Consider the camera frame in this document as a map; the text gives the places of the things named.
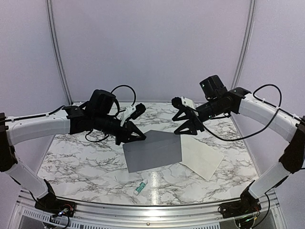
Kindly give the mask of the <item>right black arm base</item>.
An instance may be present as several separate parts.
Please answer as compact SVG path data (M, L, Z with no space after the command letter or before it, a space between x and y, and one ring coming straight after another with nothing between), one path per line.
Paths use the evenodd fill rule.
M262 209L259 200L249 203L247 201L235 200L220 204L218 212L224 219L239 217L251 213L258 213Z

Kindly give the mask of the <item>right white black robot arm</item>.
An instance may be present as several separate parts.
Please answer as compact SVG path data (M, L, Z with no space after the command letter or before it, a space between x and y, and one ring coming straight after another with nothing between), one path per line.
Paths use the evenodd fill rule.
M305 119L289 114L278 105L261 99L244 88L227 90L218 75L210 76L200 82L206 103L196 106L191 99L175 97L172 106L178 109L173 121L184 123L176 130L176 135L196 135L206 131L204 122L221 114L237 114L251 118L264 125L262 131L270 128L288 146L275 165L271 166L256 181L252 182L240 195L236 210L245 214L258 202L258 199L274 187L281 185L291 174L303 169L305 162Z

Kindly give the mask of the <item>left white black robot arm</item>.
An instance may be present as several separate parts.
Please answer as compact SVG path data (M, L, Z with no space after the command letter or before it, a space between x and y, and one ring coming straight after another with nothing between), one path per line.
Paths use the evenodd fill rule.
M121 110L113 93L96 89L90 99L79 106L62 106L53 112L32 116L6 117L1 113L0 170L33 194L36 208L57 212L67 203L56 197L48 181L38 177L17 158L15 145L45 136L93 130L114 136L117 145L145 140L145 134L133 123L145 110L142 103Z

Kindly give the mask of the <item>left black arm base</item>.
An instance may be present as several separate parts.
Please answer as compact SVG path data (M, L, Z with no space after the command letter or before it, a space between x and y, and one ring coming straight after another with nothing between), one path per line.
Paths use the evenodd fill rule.
M69 216L73 217L75 212L76 203L72 201L66 201L57 199L55 202L41 203L36 201L35 208L52 213L56 216Z

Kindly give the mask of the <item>grey paper envelope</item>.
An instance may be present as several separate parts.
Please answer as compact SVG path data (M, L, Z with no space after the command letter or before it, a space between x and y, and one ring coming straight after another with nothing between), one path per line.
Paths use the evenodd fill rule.
M129 173L144 171L182 161L181 137L174 133L150 130L146 139L124 144Z

